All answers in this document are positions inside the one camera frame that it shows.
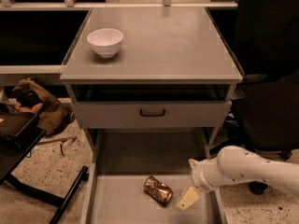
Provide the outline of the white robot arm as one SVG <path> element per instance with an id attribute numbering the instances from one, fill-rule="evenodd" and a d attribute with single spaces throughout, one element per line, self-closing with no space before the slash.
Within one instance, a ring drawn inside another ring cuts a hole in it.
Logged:
<path id="1" fill-rule="evenodd" d="M 204 193 L 254 181 L 299 195 L 298 164 L 268 160 L 243 147 L 224 147 L 215 158 L 189 159 L 189 165 L 192 185 L 183 191 L 177 202 L 177 208 L 182 211 L 195 204 Z"/>

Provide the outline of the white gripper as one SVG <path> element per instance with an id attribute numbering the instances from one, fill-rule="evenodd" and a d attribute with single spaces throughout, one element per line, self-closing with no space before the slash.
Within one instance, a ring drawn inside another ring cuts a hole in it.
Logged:
<path id="1" fill-rule="evenodd" d="M 216 189 L 207 182 L 204 174 L 204 167 L 207 164 L 207 160 L 197 161 L 195 159 L 188 159 L 188 162 L 192 169 L 191 180 L 194 187 L 187 187 L 178 199 L 176 208 L 181 211 L 187 210 L 195 204 L 200 199 L 201 192 L 211 192 Z"/>

